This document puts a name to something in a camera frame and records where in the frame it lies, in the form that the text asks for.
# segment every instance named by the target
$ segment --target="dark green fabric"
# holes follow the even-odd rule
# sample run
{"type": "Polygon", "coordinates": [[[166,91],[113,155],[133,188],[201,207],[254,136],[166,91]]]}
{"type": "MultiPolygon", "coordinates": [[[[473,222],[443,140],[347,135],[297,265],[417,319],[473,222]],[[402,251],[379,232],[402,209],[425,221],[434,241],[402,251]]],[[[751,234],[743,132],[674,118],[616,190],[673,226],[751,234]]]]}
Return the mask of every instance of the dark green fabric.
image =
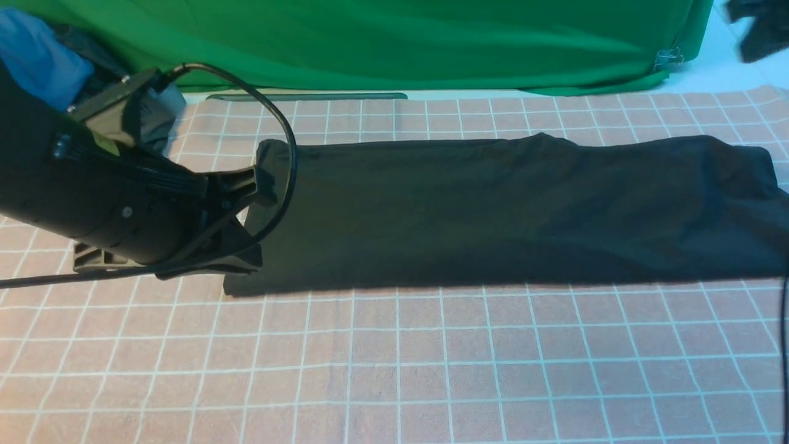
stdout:
{"type": "MultiPolygon", "coordinates": [[[[0,0],[93,32],[135,70],[207,62],[258,86],[651,88],[698,53],[712,0],[0,0]]],[[[210,89],[203,75],[182,86],[210,89]]]]}

